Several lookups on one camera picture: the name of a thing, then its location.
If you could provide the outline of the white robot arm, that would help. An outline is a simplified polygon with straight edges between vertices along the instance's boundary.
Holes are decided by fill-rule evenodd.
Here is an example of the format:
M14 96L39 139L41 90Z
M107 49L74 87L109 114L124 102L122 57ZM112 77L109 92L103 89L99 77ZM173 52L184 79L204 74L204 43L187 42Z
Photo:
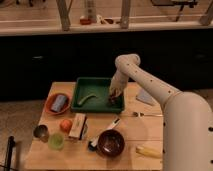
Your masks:
M163 113L162 171L213 171L213 110L200 95L181 91L139 67L137 54L115 59L109 97L123 93L133 79Z

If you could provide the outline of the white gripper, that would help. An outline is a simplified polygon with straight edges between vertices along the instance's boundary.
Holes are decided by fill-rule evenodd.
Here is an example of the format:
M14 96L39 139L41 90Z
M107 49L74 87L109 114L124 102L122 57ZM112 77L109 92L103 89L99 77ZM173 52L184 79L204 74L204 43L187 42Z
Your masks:
M127 79L120 75L115 74L111 79L109 96L113 98L120 96L123 93L126 86L127 86Z

